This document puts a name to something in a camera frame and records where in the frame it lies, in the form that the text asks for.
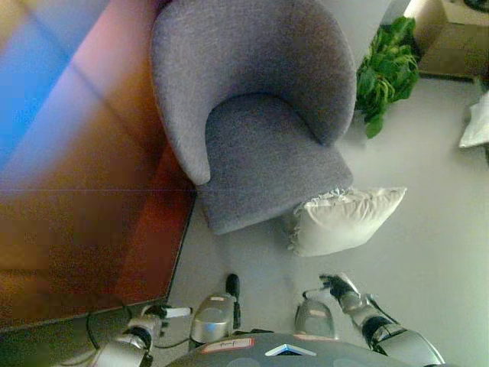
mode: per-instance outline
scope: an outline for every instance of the armchair seat cushion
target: armchair seat cushion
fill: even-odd
[[[292,107],[267,94],[238,96],[213,109],[206,148],[211,179],[197,190],[218,234],[352,182],[337,149],[318,143]]]

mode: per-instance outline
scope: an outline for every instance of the gray armchair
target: gray armchair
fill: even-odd
[[[173,0],[151,51],[167,137],[218,234],[351,185],[355,67],[315,0]]]

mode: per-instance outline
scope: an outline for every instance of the white pillow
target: white pillow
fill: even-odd
[[[461,137],[460,148],[474,147],[489,143],[489,92],[485,93],[479,103],[471,107],[471,121]]]
[[[363,245],[394,212],[406,188],[332,191],[298,206],[290,249],[327,255]]]

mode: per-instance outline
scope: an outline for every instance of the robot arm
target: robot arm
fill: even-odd
[[[192,309],[145,307],[139,317],[129,321],[125,331],[104,345],[93,357],[90,367],[149,367],[153,362],[151,351],[159,340],[163,320],[189,316]]]
[[[321,275],[319,278],[373,351],[412,365],[445,363],[428,340],[385,314],[371,295],[361,294],[346,275]]]

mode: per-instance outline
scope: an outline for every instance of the green potted plant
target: green potted plant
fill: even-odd
[[[364,115],[369,138],[381,131],[387,107],[409,98],[419,79],[418,57],[413,50],[415,26],[413,18],[400,17],[379,28],[358,69],[355,108]]]

